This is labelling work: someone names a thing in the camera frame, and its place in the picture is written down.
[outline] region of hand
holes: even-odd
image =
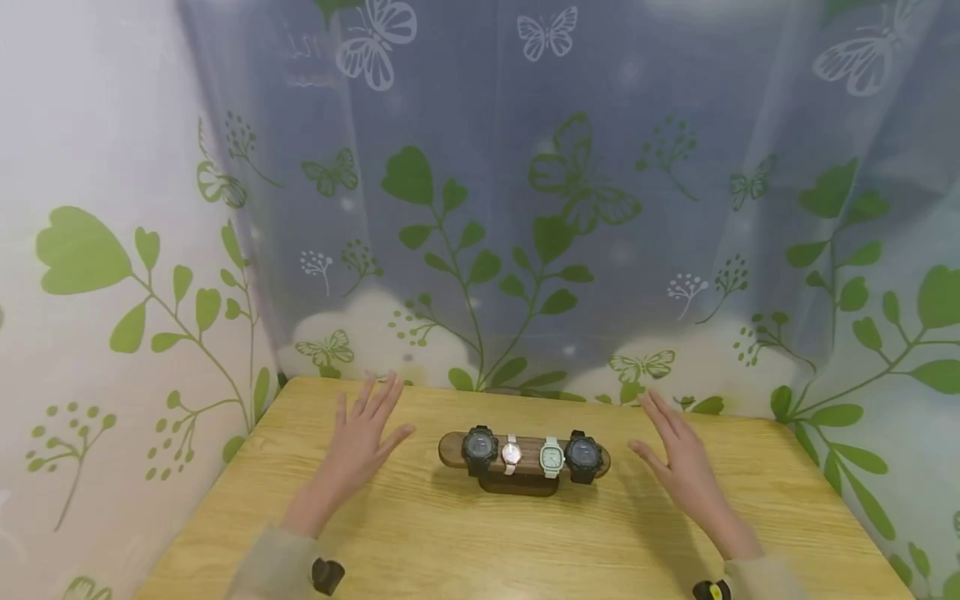
[[[628,446],[654,472],[674,504],[707,533],[726,560],[763,556],[753,529],[731,508],[720,489],[707,450],[693,429],[653,390],[641,405],[657,427],[667,464],[640,440],[630,440]]]
[[[375,379],[367,376],[349,415],[347,396],[337,398],[333,439],[313,479],[294,496],[281,525],[291,533],[317,537],[331,516],[370,481],[394,449],[416,431],[406,423],[383,442],[383,428],[394,412],[403,381],[390,371],[387,380],[370,398]]]

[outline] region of white watch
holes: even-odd
[[[503,464],[507,466],[503,469],[503,474],[513,475],[516,470],[516,465],[519,464],[522,456],[523,453],[520,452],[520,446],[516,443],[516,436],[512,433],[507,434],[507,442],[500,450],[500,457],[503,459]]]
[[[540,448],[540,468],[547,479],[556,479],[563,467],[564,449],[557,443],[557,438],[550,436]]]

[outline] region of black sports watch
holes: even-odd
[[[593,476],[603,466],[603,450],[593,438],[588,438],[583,431],[574,429],[570,432],[570,441],[564,448],[566,465],[570,469],[570,481],[573,483],[591,484]]]
[[[470,477],[478,477],[487,472],[490,464],[496,460],[500,441],[487,425],[471,427],[464,437],[460,453],[467,461]]]

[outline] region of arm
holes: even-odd
[[[347,397],[337,398],[336,425],[324,461],[294,495],[277,527],[268,527],[237,569],[228,600],[306,600],[316,598],[310,566],[318,558],[316,538],[351,496],[370,481],[401,442],[415,431],[401,425],[380,441],[387,419],[403,392],[391,372],[374,397],[374,379],[347,411]]]
[[[710,466],[707,450],[693,429],[656,392],[651,391],[642,405],[663,441],[667,464],[640,440],[630,440],[628,445],[654,472],[674,504],[704,530],[723,556],[734,597],[804,598],[783,561],[764,555],[753,528],[727,501]]]

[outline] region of tabletop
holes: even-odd
[[[359,387],[292,379],[136,598],[222,598],[264,525],[279,521],[324,457],[336,395]],[[912,598],[787,428],[684,419],[706,444],[733,506],[768,553],[787,558],[811,598]],[[664,600],[690,598],[698,581],[722,576],[709,539],[626,446],[640,438],[662,452],[642,410],[406,388],[388,430],[405,421],[417,433],[321,534],[322,555],[347,570],[337,598]],[[477,423],[538,437],[583,429],[609,450],[611,471],[591,486],[564,479],[546,498],[483,492],[437,455],[445,433]]]

